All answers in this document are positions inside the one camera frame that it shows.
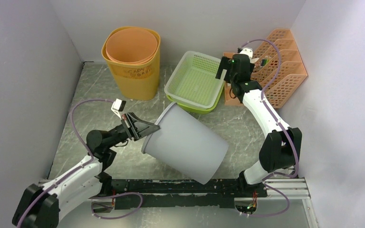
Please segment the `large grey plastic bucket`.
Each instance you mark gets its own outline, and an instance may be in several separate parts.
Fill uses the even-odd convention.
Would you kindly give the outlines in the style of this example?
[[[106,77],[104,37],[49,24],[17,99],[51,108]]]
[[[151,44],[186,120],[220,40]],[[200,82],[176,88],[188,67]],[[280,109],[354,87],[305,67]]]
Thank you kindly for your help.
[[[166,107],[155,124],[160,129],[146,137],[141,152],[201,184],[208,183],[228,151],[228,142],[176,102]]]

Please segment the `orange plastic bucket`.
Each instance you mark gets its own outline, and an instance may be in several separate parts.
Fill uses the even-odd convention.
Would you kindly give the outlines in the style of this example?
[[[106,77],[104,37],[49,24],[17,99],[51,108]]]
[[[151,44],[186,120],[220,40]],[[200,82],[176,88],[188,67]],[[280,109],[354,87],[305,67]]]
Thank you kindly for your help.
[[[144,28],[126,28],[115,32],[106,42],[110,60],[123,64],[140,64],[152,57],[158,47],[156,37]]]

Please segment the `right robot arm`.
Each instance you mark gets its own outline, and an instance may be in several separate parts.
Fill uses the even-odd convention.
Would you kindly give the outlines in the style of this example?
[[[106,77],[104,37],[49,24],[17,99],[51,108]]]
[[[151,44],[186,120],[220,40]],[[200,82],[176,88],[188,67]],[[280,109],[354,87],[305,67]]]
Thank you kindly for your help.
[[[290,127],[273,109],[264,89],[250,75],[254,64],[246,54],[222,57],[216,74],[217,79],[230,83],[235,98],[255,117],[265,140],[259,152],[259,160],[240,173],[237,189],[240,195],[250,196],[256,185],[273,175],[284,175],[283,169],[294,168],[287,177],[294,178],[299,167],[302,132]]]

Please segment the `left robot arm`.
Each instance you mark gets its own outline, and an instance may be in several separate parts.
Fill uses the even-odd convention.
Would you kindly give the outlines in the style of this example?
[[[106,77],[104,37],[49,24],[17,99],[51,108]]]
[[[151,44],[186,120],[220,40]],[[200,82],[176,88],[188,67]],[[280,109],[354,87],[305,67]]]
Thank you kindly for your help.
[[[72,169],[42,186],[29,185],[12,218],[18,228],[55,228],[61,219],[91,197],[112,193],[112,178],[105,173],[115,159],[111,148],[137,141],[158,131],[160,126],[139,119],[134,113],[121,116],[115,128],[91,130],[86,136],[88,154]]]

